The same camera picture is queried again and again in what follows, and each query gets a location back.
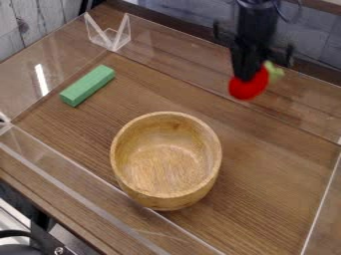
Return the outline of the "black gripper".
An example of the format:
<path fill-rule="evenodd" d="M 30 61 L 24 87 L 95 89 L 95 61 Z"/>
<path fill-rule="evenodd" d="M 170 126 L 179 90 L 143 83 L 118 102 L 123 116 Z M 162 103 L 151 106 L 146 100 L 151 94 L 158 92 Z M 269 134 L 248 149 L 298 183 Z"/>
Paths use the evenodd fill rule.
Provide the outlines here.
<path fill-rule="evenodd" d="M 233 73 L 244 82 L 249 82 L 266 61 L 284 67 L 292 64 L 293 46 L 284 50 L 270 46 L 273 30 L 253 30 L 246 27 L 236 34 L 225 29 L 225 23 L 213 23 L 216 42 L 230 50 Z"/>

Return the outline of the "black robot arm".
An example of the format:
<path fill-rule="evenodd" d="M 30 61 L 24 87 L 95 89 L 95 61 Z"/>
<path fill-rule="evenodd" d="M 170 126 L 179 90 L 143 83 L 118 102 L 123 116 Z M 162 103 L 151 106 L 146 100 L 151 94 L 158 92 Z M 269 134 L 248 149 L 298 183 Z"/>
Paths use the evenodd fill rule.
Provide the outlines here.
<path fill-rule="evenodd" d="M 226 23 L 216 20 L 213 37 L 216 42 L 230 49 L 234 76 L 249 82 L 266 61 L 288 67 L 293 60 L 294 46 L 278 49 L 274 44 L 281 0 L 236 0 L 238 13 L 236 31 Z"/>

